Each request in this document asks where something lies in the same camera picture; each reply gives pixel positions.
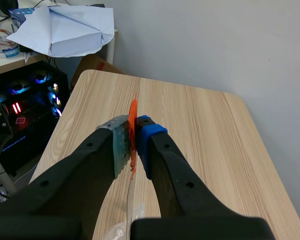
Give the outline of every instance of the blue gripper pad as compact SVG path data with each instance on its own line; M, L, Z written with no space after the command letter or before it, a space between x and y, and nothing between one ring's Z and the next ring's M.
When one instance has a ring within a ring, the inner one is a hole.
M113 135L114 178L124 169L130 159L130 143L128 133L128 115L112 118L96 129L109 129Z

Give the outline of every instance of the white paper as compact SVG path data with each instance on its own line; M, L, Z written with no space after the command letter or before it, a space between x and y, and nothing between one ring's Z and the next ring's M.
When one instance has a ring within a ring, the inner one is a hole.
M115 36L112 8L42 6L8 40L51 57L79 57L98 52Z

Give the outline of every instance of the blue box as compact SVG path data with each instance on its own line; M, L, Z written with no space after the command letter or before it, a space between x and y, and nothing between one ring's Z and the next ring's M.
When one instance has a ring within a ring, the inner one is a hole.
M10 9L9 13L12 19L13 25L19 28L25 21L27 14L32 14L35 11L33 7L29 8L18 8L18 9Z

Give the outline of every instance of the computer case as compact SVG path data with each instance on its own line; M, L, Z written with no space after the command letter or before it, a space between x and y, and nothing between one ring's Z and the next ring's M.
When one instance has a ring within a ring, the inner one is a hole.
M0 74L0 103L13 138L3 147L0 163L16 170L42 152L69 99L67 75L44 61Z

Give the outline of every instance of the white wall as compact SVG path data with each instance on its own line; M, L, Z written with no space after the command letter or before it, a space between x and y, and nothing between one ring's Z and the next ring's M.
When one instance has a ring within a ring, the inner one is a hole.
M300 217L300 0L104 3L116 67L243 98Z

